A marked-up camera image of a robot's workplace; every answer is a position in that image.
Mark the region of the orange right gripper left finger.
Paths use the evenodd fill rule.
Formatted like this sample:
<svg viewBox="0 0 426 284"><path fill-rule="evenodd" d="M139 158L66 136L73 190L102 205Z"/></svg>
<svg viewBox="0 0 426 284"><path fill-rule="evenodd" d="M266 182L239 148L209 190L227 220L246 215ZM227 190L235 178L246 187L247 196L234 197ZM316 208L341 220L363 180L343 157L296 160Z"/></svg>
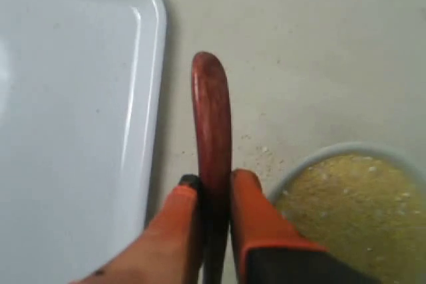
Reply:
<svg viewBox="0 0 426 284"><path fill-rule="evenodd" d="M202 183L187 174L124 251L77 283L197 283L202 264Z"/></svg>

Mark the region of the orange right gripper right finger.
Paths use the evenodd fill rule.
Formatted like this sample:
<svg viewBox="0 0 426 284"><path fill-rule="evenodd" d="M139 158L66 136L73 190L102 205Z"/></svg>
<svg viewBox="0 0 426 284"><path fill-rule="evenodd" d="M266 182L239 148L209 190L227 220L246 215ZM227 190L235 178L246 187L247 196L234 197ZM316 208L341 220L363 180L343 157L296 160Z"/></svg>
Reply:
<svg viewBox="0 0 426 284"><path fill-rule="evenodd" d="M378 283L302 236L262 193L255 173L237 169L230 182L239 283Z"/></svg>

